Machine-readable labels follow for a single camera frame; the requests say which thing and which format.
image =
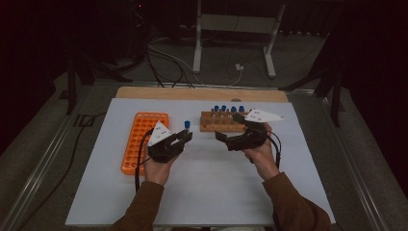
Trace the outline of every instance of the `person's left hand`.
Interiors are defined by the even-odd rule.
[[[147,148],[147,146],[144,148],[144,160],[147,160],[149,158],[149,155],[147,154]],[[170,174],[171,165],[177,159],[177,157],[178,155],[167,163],[157,163],[153,159],[146,161],[143,164],[145,181],[154,182],[164,186]]]

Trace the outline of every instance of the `metal stand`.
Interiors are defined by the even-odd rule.
[[[264,47],[265,62],[268,69],[268,76],[276,76],[270,52],[278,34],[280,22],[285,4],[281,4],[276,17],[250,17],[234,16],[220,14],[206,14],[201,12],[201,0],[197,0],[197,26],[195,38],[194,61],[192,71],[200,72],[201,66],[201,30],[231,31],[231,32],[249,32],[270,34],[270,41]]]

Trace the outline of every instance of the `hand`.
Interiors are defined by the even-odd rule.
[[[264,123],[265,128],[268,131],[270,136],[272,128],[269,124]],[[279,168],[276,166],[275,161],[273,160],[272,147],[270,140],[266,140],[262,146],[259,146],[254,149],[245,149],[243,150],[245,157],[248,158],[255,165],[258,174],[264,180],[268,180],[273,176],[279,174]]]
[[[144,160],[147,160],[149,158],[149,155],[147,154],[147,146],[144,148],[144,150]],[[157,163],[153,159],[146,161],[143,164],[145,181],[154,182],[164,186],[170,174],[171,165],[177,159],[177,157],[178,155],[167,163]]]

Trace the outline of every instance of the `blue-capped test tube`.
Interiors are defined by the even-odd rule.
[[[187,130],[187,132],[190,131],[190,122],[188,120],[184,121],[184,128]]]

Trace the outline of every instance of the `wooden test tube rack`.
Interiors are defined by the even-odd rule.
[[[233,114],[247,115],[247,113],[231,113],[228,110],[225,112],[214,112],[214,110],[201,112],[200,132],[243,132],[245,125],[234,121],[232,119]]]

